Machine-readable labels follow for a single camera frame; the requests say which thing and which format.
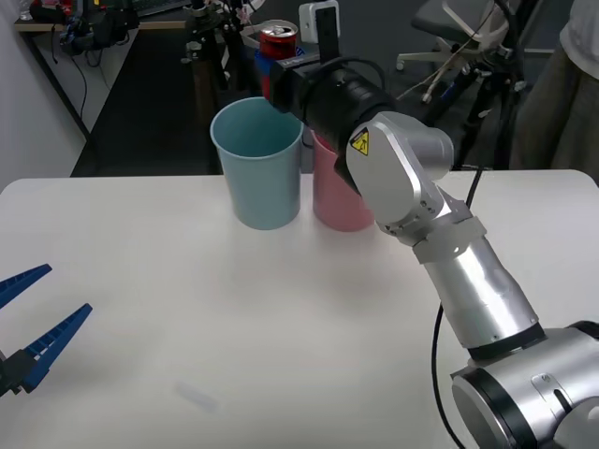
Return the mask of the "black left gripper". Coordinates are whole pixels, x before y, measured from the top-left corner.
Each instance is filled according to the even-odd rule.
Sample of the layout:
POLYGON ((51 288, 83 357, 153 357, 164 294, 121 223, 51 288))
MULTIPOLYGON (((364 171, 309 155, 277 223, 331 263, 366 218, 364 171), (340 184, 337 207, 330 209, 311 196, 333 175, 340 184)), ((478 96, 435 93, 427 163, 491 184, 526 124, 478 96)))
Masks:
MULTIPOLYGON (((0 309, 51 271, 51 266, 44 264, 1 281, 0 309)), ((17 395, 21 389, 26 393, 35 390, 92 310, 93 307, 85 303, 50 331, 21 349, 19 357, 13 355, 2 360, 0 396, 8 392, 17 395)))

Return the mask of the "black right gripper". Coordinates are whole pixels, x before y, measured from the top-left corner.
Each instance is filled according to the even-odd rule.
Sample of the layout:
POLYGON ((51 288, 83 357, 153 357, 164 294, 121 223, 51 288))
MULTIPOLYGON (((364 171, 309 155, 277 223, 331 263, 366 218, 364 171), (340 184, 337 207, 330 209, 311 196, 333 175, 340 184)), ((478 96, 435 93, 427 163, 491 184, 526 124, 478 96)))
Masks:
POLYGON ((255 51, 262 94, 270 96, 269 101, 276 109, 290 113, 302 123, 323 123, 322 63, 318 55, 305 54, 301 47, 296 47, 296 55, 271 64, 270 58, 260 50, 255 51))

